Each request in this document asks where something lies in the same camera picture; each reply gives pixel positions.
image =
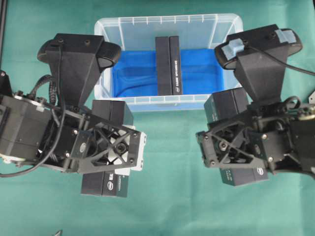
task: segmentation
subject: black wire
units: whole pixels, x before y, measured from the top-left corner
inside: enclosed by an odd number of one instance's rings
[[[33,89],[31,90],[30,94],[33,94],[36,96],[36,92],[37,90],[43,86],[45,83],[48,82],[54,82],[55,79],[51,76],[51,75],[43,75],[42,77],[40,77],[40,79],[37,81],[37,83],[35,84],[35,86],[33,87]]]
[[[49,83],[49,103],[55,105],[56,103],[56,83],[51,81]]]
[[[258,48],[254,48],[252,46],[248,46],[247,48],[250,48],[250,49],[253,49],[257,52],[260,52],[261,54],[265,55],[266,57],[270,58],[271,60],[277,62],[278,64],[284,66],[284,67],[287,67],[289,69],[292,69],[292,70],[296,70],[296,71],[299,71],[299,72],[302,72],[302,73],[305,73],[305,74],[309,74],[309,75],[313,75],[315,76],[315,72],[312,72],[312,71],[309,71],[309,70],[305,70],[305,69],[302,69],[302,68],[299,68],[299,67],[295,67],[293,65],[289,65],[289,64],[286,64],[284,63],[283,61],[277,59],[276,57],[270,55],[269,53],[265,52],[265,51],[262,51]]]
[[[41,164],[43,164],[50,156],[51,154],[54,153],[54,150],[59,142],[60,139],[60,135],[63,129],[63,122],[64,122],[64,117],[65,117],[65,101],[64,101],[64,97],[63,97],[63,91],[62,91],[62,80],[61,80],[61,61],[62,61],[62,45],[59,45],[59,65],[58,65],[58,79],[57,79],[57,96],[58,96],[58,100],[60,101],[60,108],[61,108],[61,120],[60,120],[60,126],[57,130],[57,134],[54,140],[54,143],[52,145],[52,147],[50,148],[50,150],[45,154],[45,157],[43,157],[41,159],[40,162],[38,162],[36,165],[34,165],[31,168],[28,168],[26,170],[23,171],[19,171],[19,172],[15,172],[15,173],[11,173],[11,174],[0,174],[0,177],[15,177],[15,176],[21,176],[24,174],[27,174],[29,172],[32,172],[34,170],[36,170]]]
[[[296,102],[293,109],[297,109],[301,106],[301,100],[297,96],[288,97],[285,101],[283,101],[283,104],[287,107],[289,105],[289,103],[293,102],[294,100],[297,100],[297,102]]]

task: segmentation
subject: bolt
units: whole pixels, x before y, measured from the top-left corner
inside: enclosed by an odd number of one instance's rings
[[[221,141],[221,142],[219,143],[219,148],[220,148],[221,151],[226,151],[226,149],[227,149],[227,144],[226,144],[225,142]]]
[[[274,38],[274,37],[276,37],[276,33],[272,32],[272,33],[270,34],[270,36],[271,36],[271,38]]]
[[[116,148],[119,154],[122,154],[127,150],[127,147],[124,143],[118,144]]]

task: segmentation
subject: clear plastic bin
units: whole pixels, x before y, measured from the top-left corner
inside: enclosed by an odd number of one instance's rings
[[[235,14],[149,16],[102,18],[95,24],[95,35],[121,46],[123,51],[155,50],[155,37],[178,35],[182,49],[213,49],[229,34],[243,31]],[[239,87],[233,72],[223,70],[224,89]],[[199,110],[210,94],[145,97],[113,97],[111,68],[106,69],[94,88],[95,98],[125,101],[133,112]]]

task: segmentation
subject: blue cloth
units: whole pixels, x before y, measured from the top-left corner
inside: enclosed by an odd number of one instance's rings
[[[214,50],[181,50],[181,62],[184,94],[223,90],[222,68]],[[112,71],[115,97],[158,95],[155,51],[124,51]]]

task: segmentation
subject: green tablecloth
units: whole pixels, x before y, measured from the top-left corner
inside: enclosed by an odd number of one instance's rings
[[[315,71],[312,0],[9,0],[2,69],[14,90],[29,91],[50,73],[36,54],[57,32],[93,34],[102,17],[200,13],[236,13],[245,30],[274,23],[294,29],[304,49],[288,63]],[[286,71],[283,98],[305,100],[314,89],[314,77]],[[65,236],[314,235],[310,177],[270,175],[269,181],[233,188],[221,183],[218,170],[202,165],[195,133],[206,129],[203,111],[137,113],[134,119],[148,141],[144,169],[131,173],[128,198],[82,196],[80,175],[44,168],[0,179],[0,234],[45,236],[63,229]],[[0,169],[16,170],[3,163]]]

